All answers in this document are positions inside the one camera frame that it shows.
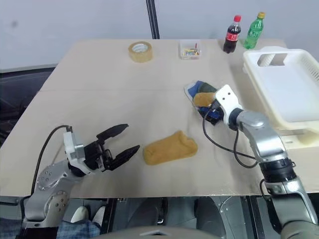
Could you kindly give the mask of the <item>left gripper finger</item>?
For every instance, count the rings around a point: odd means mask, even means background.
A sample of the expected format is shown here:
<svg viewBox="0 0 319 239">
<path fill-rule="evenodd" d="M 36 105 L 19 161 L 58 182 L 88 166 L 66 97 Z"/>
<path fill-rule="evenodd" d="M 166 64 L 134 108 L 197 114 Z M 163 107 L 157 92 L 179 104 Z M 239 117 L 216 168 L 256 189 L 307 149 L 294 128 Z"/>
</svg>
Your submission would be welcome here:
<svg viewBox="0 0 319 239">
<path fill-rule="evenodd" d="M 109 129 L 101 132 L 100 134 L 96 135 L 96 138 L 97 138 L 98 142 L 101 145 L 103 145 L 107 139 L 121 134 L 128 127 L 129 127 L 129 125 L 127 123 L 113 126 Z"/>
<path fill-rule="evenodd" d="M 109 164 L 109 170 L 113 171 L 128 162 L 138 152 L 139 149 L 140 145 L 136 145 L 118 154 Z"/>
</svg>

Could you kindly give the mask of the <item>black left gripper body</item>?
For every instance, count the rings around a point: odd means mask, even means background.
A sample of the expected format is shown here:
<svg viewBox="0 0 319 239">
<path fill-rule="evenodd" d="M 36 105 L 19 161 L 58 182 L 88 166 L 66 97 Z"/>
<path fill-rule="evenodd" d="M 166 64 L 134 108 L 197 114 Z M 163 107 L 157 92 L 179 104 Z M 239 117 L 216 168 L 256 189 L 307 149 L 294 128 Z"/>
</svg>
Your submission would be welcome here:
<svg viewBox="0 0 319 239">
<path fill-rule="evenodd" d="M 93 171 L 99 170 L 104 172 L 106 170 L 113 171 L 116 169 L 115 159 L 104 144 L 104 141 L 97 140 L 84 147 L 84 163 Z"/>
</svg>

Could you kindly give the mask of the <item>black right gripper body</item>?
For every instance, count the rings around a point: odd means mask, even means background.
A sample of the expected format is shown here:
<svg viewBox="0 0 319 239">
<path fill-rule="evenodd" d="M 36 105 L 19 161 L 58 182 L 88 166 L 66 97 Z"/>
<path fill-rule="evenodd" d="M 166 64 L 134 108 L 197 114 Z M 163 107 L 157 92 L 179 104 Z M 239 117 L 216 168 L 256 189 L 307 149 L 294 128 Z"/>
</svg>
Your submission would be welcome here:
<svg viewBox="0 0 319 239">
<path fill-rule="evenodd" d="M 204 118 L 209 108 L 207 107 L 199 107 L 198 112 Z M 218 122 L 223 121 L 224 113 L 221 108 L 217 108 L 215 111 L 211 111 L 206 116 L 206 120 L 210 122 L 212 125 L 216 125 Z"/>
</svg>

